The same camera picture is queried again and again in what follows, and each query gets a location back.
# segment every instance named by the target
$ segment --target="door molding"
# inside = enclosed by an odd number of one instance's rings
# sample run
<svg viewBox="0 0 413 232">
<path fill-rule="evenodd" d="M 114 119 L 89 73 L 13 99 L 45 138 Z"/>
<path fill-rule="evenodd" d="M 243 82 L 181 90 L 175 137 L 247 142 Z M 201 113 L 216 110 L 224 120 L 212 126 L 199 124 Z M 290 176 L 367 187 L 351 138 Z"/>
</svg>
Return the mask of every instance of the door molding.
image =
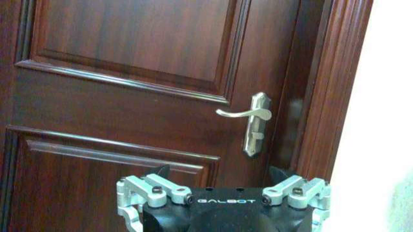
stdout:
<svg viewBox="0 0 413 232">
<path fill-rule="evenodd" d="M 290 169 L 330 179 L 372 0 L 332 0 Z"/>
<path fill-rule="evenodd" d="M 322 1 L 302 0 L 300 4 L 318 4 Z M 0 38 L 4 41 L 14 41 L 17 38 L 16 29 L 18 27 L 18 1 L 6 1 L 5 9 L 14 9 L 5 12 L 4 23 L 0 27 Z M 322 17 L 319 21 L 311 52 L 308 72 L 300 73 L 306 81 L 304 95 L 302 99 L 302 110 L 296 137 L 291 145 L 292 151 L 286 158 L 278 154 L 276 134 L 282 134 L 283 118 L 287 118 L 286 99 L 292 99 L 296 91 L 294 85 L 292 70 L 298 70 L 302 65 L 302 52 L 291 49 L 296 60 L 290 57 L 287 76 L 283 84 L 282 101 L 279 106 L 279 116 L 275 123 L 272 144 L 268 152 L 272 154 L 270 164 L 288 168 L 298 174 L 312 177 L 319 176 L 330 179 L 338 142 L 340 137 L 344 114 L 351 93 L 352 81 L 355 76 L 359 52 L 362 47 L 363 35 L 367 27 L 367 20 L 371 10 L 372 0 L 324 0 Z M 312 23 L 308 14 L 298 16 L 296 25 L 300 22 Z M 302 36 L 311 36 L 306 30 L 295 30 L 295 44 L 299 45 Z M 9 43 L 0 43 L 0 56 L 5 65 L 0 67 L 0 155 L 4 155 L 5 128 L 12 124 L 12 95 L 16 69 L 14 65 L 16 47 L 8 46 Z"/>
</svg>

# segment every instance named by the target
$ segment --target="lever handle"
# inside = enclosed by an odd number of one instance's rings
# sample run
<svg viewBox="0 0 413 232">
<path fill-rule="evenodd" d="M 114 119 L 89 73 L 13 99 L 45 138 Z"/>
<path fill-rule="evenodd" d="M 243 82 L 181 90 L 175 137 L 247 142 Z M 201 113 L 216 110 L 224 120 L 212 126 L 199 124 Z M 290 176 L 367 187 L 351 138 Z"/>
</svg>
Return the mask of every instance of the lever handle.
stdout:
<svg viewBox="0 0 413 232">
<path fill-rule="evenodd" d="M 253 110 L 248 110 L 248 111 L 243 111 L 239 113 L 229 113 L 223 111 L 221 109 L 217 109 L 216 114 L 219 114 L 223 117 L 247 117 L 247 116 L 256 116 L 259 117 L 262 120 L 267 121 L 271 119 L 271 111 L 268 111 L 267 109 L 253 109 Z"/>
<path fill-rule="evenodd" d="M 215 112 L 223 117 L 248 117 L 244 132 L 244 153 L 252 157 L 260 153 L 264 138 L 266 121 L 271 119 L 270 98 L 266 93 L 253 94 L 248 111 L 229 113 L 217 109 Z"/>
</svg>

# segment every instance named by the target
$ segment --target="door frame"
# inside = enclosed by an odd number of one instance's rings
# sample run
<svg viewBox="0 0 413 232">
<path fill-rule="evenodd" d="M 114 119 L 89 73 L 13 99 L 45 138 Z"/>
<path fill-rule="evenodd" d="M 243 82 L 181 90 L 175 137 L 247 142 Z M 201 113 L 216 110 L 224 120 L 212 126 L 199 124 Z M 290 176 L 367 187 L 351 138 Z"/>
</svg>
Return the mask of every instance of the door frame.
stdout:
<svg viewBox="0 0 413 232">
<path fill-rule="evenodd" d="M 312 57 L 316 65 L 312 65 L 308 75 L 288 168 L 307 178 L 331 178 L 372 2 L 330 1 L 319 56 L 315 52 Z"/>
<path fill-rule="evenodd" d="M 12 9 L 16 0 L 8 0 L 4 7 Z M 302 0 L 300 4 L 314 4 L 312 0 Z M 298 13 L 296 28 L 291 43 L 287 75 L 283 83 L 280 105 L 275 123 L 272 143 L 268 148 L 270 165 L 282 165 L 299 175 L 311 178 L 314 176 L 330 179 L 344 114 L 348 105 L 352 81 L 355 76 L 359 52 L 372 0 L 324 0 L 318 21 L 312 21 L 311 14 L 306 11 Z M 4 14 L 4 22 L 0 27 L 0 40 L 9 41 L 16 38 L 16 31 L 9 25 L 16 25 L 14 19 L 18 12 L 8 11 Z M 307 34 L 310 27 L 318 29 Z M 13 60 L 14 48 L 6 47 L 10 43 L 0 43 L 0 57 Z M 307 44 L 312 46 L 310 52 L 304 52 Z M 12 122 L 13 111 L 13 83 L 14 69 L 8 69 L 5 63 L 0 73 L 0 166 L 2 167 L 5 135 Z M 303 90 L 298 90 L 294 84 L 303 84 Z M 291 154 L 286 158 L 276 155 L 276 151 L 284 146 L 278 143 L 278 135 L 284 132 L 283 125 L 287 120 L 287 103 L 299 96 L 302 99 L 300 116 Z"/>
</svg>

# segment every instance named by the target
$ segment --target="wooden door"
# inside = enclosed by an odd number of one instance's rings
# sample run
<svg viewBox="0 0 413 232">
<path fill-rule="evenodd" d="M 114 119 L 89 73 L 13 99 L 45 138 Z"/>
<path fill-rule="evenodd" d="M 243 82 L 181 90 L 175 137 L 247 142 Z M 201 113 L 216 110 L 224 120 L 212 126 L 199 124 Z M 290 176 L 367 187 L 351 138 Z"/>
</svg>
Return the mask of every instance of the wooden door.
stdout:
<svg viewBox="0 0 413 232">
<path fill-rule="evenodd" d="M 114 182 L 161 164 L 181 185 L 262 186 L 276 119 L 288 117 L 280 102 L 306 88 L 304 71 L 290 85 L 287 70 L 310 67 L 323 7 L 320 0 L 6 1 L 2 229 L 124 231 Z M 251 159 L 247 118 L 215 110 L 247 110 L 257 92 L 272 119 Z"/>
</svg>

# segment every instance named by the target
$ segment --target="silver door handle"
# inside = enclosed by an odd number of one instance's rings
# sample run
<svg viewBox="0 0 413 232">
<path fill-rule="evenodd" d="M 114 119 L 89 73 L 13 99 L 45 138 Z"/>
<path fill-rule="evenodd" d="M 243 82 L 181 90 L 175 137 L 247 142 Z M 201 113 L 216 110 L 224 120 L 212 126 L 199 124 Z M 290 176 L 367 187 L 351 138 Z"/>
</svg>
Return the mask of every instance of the silver door handle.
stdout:
<svg viewBox="0 0 413 232">
<path fill-rule="evenodd" d="M 229 113 L 227 111 L 223 111 L 220 109 L 216 110 L 216 114 L 219 114 L 223 117 L 247 117 L 247 116 L 256 116 L 259 117 L 262 120 L 267 121 L 271 119 L 271 111 L 268 111 L 267 109 L 255 109 L 255 110 L 248 110 L 248 111 L 243 111 L 239 113 Z"/>
<path fill-rule="evenodd" d="M 255 156 L 263 146 L 264 125 L 266 121 L 271 119 L 270 98 L 264 93 L 256 93 L 251 100 L 251 109 L 248 111 L 229 113 L 220 109 L 215 112 L 223 117 L 248 117 L 245 133 L 244 133 L 244 153 L 252 157 Z"/>
</svg>

